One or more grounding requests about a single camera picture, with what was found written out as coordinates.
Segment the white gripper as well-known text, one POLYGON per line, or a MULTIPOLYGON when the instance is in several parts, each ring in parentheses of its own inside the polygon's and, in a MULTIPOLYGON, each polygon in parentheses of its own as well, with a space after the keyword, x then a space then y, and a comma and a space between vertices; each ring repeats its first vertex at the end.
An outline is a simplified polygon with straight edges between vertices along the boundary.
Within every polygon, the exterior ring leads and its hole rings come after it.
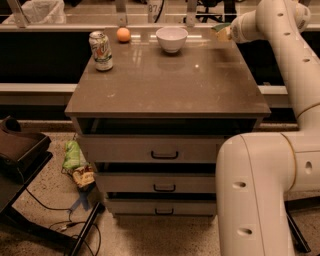
POLYGON ((229 28, 223 28, 217 32, 217 38, 221 42, 228 42, 231 38, 236 43, 247 43, 263 40, 263 34, 258 30, 256 12, 247 12, 235 18, 229 28))

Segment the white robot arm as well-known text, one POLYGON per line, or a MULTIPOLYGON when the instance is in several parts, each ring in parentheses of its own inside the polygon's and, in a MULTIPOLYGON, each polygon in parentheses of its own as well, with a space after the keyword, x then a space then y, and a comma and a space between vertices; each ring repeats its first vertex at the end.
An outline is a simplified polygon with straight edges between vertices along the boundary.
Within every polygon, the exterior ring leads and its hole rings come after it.
POLYGON ((231 24, 237 43, 269 42, 299 128, 240 134, 221 146, 221 256, 295 256, 284 195, 316 190, 320 180, 320 60, 300 34, 308 12, 295 0, 260 0, 231 24))

